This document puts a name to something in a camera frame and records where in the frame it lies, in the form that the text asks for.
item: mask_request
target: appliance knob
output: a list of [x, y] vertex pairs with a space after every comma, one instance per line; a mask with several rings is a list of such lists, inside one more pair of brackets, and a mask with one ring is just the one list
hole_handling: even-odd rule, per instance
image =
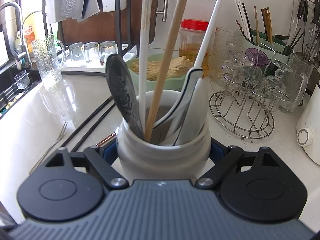
[[297, 134], [297, 141], [300, 146], [308, 146], [312, 143], [313, 134], [310, 128], [303, 128]]

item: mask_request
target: white ceramic jar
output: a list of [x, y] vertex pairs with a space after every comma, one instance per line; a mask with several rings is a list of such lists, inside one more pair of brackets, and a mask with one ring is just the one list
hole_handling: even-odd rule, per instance
[[[171, 107], [180, 92], [164, 90], [160, 107]], [[147, 107], [153, 91], [147, 92]], [[211, 137], [208, 120], [192, 141], [178, 146], [159, 146], [147, 143], [129, 129], [123, 119], [117, 134], [117, 150], [126, 179], [191, 179], [201, 176], [209, 158]]]

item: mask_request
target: faucet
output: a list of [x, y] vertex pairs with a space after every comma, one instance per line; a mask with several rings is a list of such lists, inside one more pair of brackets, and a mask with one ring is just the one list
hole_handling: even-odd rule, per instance
[[8, 6], [14, 7], [17, 10], [17, 12], [19, 13], [19, 18], [18, 18], [18, 21], [17, 21], [17, 29], [20, 31], [21, 47], [22, 47], [22, 52], [21, 53], [17, 54], [14, 51], [14, 49], [11, 49], [11, 53], [12, 53], [12, 55], [14, 56], [14, 58], [17, 61], [20, 61], [22, 58], [24, 58], [25, 61], [26, 61], [26, 65], [29, 66], [29, 65], [32, 64], [32, 61], [31, 61], [31, 58], [30, 58], [28, 46], [26, 45], [25, 37], [24, 37], [23, 32], [22, 32], [22, 24], [21, 24], [22, 23], [22, 10], [21, 10], [21, 7], [16, 2], [7, 2], [7, 3], [3, 4], [2, 6], [0, 6], [0, 11], [2, 9], [4, 9], [5, 7], [8, 7]]

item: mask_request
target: glass mug handle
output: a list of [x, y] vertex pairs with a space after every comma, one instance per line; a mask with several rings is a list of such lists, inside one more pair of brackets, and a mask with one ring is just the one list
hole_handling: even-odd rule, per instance
[[58, 46], [59, 46], [59, 47], [61, 48], [61, 50], [62, 50], [62, 60], [61, 60], [61, 62], [60, 62], [60, 64], [59, 64], [59, 67], [58, 67], [59, 69], [61, 69], [62, 66], [63, 66], [63, 64], [64, 64], [65, 61], [66, 61], [66, 51], [65, 51], [65, 49], [64, 49], [64, 46], [63, 46], [63, 43], [62, 43], [61, 40], [55, 40], [54, 43], [57, 43]]

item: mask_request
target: fork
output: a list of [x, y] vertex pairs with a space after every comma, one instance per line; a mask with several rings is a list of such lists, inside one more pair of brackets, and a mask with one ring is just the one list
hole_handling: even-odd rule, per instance
[[31, 171], [29, 172], [29, 175], [31, 175], [36, 168], [38, 168], [38, 166], [42, 163], [42, 161], [44, 160], [44, 158], [48, 155], [48, 153], [51, 151], [51, 149], [59, 142], [61, 141], [61, 139], [64, 136], [64, 133], [66, 131], [68, 123], [64, 122], [62, 130], [58, 136], [58, 138], [56, 139], [56, 141], [49, 147], [49, 149], [47, 149], [47, 151], [44, 153], [44, 155], [40, 158], [40, 160], [35, 164], [35, 166], [33, 166], [33, 168], [31, 169]]

